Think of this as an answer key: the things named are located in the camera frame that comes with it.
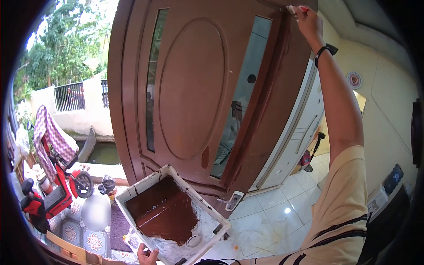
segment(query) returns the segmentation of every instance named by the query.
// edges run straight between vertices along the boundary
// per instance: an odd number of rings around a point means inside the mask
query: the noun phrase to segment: white door
[[[296,100],[299,105],[293,108],[291,114],[293,119],[291,122],[289,119],[290,123],[287,123],[280,137],[281,143],[277,143],[274,148],[275,156],[272,157],[271,154],[265,164],[268,168],[262,170],[263,176],[260,176],[261,179],[256,184],[257,189],[279,185],[289,176],[311,143],[324,115],[320,79],[313,58],[309,61],[308,69],[310,69],[310,82],[307,82],[307,85],[299,91],[298,100]]]

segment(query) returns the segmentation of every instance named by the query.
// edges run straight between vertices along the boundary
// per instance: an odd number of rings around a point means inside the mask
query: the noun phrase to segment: doormat
[[[113,204],[111,210],[110,248],[118,251],[132,252],[131,248],[122,239],[122,236],[128,233],[130,224],[125,219],[118,205]]]

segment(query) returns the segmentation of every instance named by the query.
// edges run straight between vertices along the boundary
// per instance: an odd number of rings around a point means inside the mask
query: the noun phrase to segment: canal
[[[77,142],[79,147],[78,153],[84,146],[84,142]],[[87,163],[104,164],[104,165],[120,165],[118,150],[114,142],[96,142],[93,152],[90,154]]]

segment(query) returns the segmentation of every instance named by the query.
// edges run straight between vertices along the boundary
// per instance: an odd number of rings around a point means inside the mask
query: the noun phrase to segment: black plastic bag
[[[108,175],[105,175],[102,179],[102,184],[99,185],[99,191],[101,194],[108,194],[111,191],[113,191],[113,189],[116,186],[116,181]]]

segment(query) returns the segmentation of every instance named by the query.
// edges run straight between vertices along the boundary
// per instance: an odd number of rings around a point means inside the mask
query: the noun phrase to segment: ceiling
[[[401,35],[375,0],[318,0],[340,38],[362,43],[414,76]]]

